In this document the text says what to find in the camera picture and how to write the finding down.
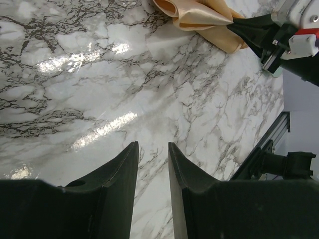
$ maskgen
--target white marble surface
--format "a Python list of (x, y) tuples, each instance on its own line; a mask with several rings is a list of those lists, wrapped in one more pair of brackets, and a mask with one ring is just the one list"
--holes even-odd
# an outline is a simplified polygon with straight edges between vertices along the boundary
[(169, 141), (227, 180), (283, 109), (250, 49), (226, 55), (150, 0), (0, 0), (0, 50), (0, 177), (66, 185), (137, 140), (132, 239), (173, 238)]

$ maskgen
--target gray wall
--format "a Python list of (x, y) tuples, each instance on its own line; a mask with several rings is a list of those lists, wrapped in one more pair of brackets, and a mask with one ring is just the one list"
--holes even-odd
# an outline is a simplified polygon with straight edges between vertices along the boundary
[[(319, 87), (284, 71), (285, 111), (291, 112), (288, 151), (305, 151), (319, 155)], [(311, 169), (319, 179), (319, 156)]]

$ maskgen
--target beige cloth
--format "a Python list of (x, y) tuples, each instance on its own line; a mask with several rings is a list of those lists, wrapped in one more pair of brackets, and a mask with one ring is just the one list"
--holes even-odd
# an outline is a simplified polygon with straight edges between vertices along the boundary
[(228, 30), (226, 25), (233, 17), (242, 15), (230, 9), (225, 0), (153, 0), (173, 24), (184, 31), (197, 31), (227, 53), (234, 53), (247, 45), (241, 37)]

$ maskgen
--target screw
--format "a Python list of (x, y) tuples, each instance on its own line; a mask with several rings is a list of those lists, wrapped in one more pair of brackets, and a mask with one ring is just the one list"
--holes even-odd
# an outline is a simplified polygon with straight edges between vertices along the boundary
[(319, 20), (319, 17), (317, 15), (314, 15), (310, 18), (311, 22), (317, 22)]

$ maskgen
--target robotic arm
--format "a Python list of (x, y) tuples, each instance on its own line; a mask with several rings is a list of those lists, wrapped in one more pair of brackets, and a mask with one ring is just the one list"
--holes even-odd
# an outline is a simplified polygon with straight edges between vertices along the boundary
[(227, 26), (261, 58), (263, 69), (279, 67), (319, 86), (319, 0), (281, 0), (272, 14)]

